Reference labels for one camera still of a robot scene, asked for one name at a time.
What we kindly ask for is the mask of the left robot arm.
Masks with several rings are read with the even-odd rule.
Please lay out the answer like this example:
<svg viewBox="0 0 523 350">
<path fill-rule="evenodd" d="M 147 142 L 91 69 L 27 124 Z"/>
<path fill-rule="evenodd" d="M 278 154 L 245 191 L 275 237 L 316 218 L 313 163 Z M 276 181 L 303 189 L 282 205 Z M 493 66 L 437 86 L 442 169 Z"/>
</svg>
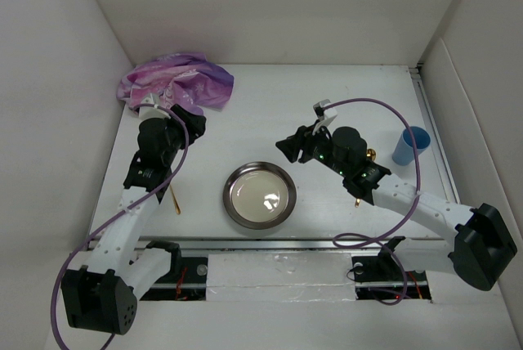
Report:
<svg viewBox="0 0 523 350">
<path fill-rule="evenodd" d="M 158 280 L 176 280 L 182 270 L 176 243 L 150 242 L 134 254 L 145 224 L 159 208 L 173 176 L 181 169 L 174 160 L 205 132 L 206 119 L 180 105 L 150 107 L 141 121 L 138 149 L 123 182 L 116 218 L 96 232 L 99 240 L 78 270 L 66 269 L 60 288 L 69 326 L 109 334 L 126 334 L 138 301 Z"/>
</svg>

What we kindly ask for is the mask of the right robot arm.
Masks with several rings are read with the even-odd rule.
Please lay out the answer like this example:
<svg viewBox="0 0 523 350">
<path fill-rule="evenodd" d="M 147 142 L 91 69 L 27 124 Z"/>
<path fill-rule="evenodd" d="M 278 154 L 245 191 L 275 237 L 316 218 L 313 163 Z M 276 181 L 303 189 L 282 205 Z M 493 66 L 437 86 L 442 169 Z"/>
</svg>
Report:
<svg viewBox="0 0 523 350">
<path fill-rule="evenodd" d="M 378 259 L 380 274 L 389 280 L 404 274 L 407 267 L 422 270 L 428 262 L 434 271 L 454 273 L 470 286 L 489 291 L 516 256 L 516 243 L 495 207 L 473 208 L 417 191 L 371 160 L 366 141 L 354 128 L 329 132 L 325 127 L 301 126 L 275 145 L 289 162 L 315 159 L 341 175 L 344 188 L 356 199 L 405 215 L 445 240 L 446 245 L 433 253 L 395 238 L 395 251 Z M 399 253 L 408 250 L 413 250 L 411 259 Z"/>
</svg>

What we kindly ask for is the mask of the purple pink printed cloth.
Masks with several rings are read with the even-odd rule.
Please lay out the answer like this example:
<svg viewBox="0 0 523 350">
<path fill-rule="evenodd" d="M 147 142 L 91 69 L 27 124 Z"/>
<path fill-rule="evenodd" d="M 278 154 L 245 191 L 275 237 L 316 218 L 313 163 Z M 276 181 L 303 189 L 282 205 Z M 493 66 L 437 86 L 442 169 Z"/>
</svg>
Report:
<svg viewBox="0 0 523 350">
<path fill-rule="evenodd" d="M 222 110 L 229 101 L 235 78 L 203 53 L 172 53 L 136 66 L 125 74 L 116 97 L 129 108 L 148 95 L 156 95 L 162 107 L 179 105 L 202 115 L 204 109 Z"/>
</svg>

